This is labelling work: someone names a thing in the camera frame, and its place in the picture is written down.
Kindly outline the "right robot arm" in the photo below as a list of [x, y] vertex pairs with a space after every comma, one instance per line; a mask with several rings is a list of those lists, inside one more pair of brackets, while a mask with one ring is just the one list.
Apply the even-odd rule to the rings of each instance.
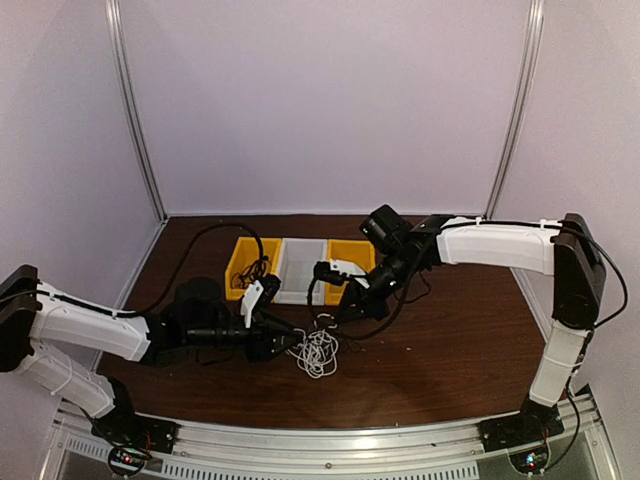
[[606, 280], [584, 218], [558, 221], [495, 221], [483, 217], [432, 214], [417, 224], [383, 205], [360, 225], [382, 255], [371, 271], [331, 259], [327, 282], [344, 285], [341, 311], [354, 309], [384, 328], [398, 316], [388, 307], [394, 293], [404, 304], [411, 280], [436, 266], [478, 264], [528, 270], [554, 280], [550, 337], [512, 430], [519, 440], [535, 440], [551, 424], [572, 374], [579, 368], [596, 330]]

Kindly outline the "white bin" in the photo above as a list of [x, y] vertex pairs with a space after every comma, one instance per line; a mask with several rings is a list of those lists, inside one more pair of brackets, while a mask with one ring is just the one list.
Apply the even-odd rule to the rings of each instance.
[[326, 239], [283, 238], [275, 275], [281, 281], [275, 303], [306, 305], [317, 262], [328, 254]]

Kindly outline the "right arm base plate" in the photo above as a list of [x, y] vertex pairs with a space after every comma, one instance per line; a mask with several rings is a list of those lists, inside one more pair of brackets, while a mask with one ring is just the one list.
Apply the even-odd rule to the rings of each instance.
[[485, 452], [512, 449], [531, 443], [539, 443], [549, 436], [565, 431], [560, 419], [552, 418], [543, 422], [530, 415], [521, 413], [483, 420], [479, 432]]

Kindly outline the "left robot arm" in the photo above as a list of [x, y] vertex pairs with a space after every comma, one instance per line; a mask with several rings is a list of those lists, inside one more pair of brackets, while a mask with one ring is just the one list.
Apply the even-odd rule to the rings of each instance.
[[250, 362], [266, 362], [303, 336], [267, 308], [280, 286], [268, 275], [252, 283], [232, 312], [212, 278], [179, 285], [160, 312], [123, 311], [68, 295], [38, 277], [31, 265], [1, 284], [1, 370], [25, 375], [52, 395], [76, 404], [104, 435], [123, 444], [144, 433], [126, 387], [92, 373], [53, 342], [79, 345], [142, 365], [164, 367], [200, 349], [241, 349]]

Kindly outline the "yellow bin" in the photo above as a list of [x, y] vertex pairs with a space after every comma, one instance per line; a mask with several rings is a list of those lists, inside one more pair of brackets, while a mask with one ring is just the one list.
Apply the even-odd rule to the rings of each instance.
[[252, 237], [240, 237], [225, 270], [225, 296], [239, 300], [247, 287], [259, 276], [276, 274], [282, 247], [281, 238], [262, 238], [263, 254]]
[[[356, 264], [363, 271], [369, 272], [376, 265], [375, 249], [368, 241], [361, 240], [338, 240], [328, 241], [328, 260], [343, 260]], [[335, 286], [327, 284], [325, 288], [325, 304], [337, 306], [347, 284]]]

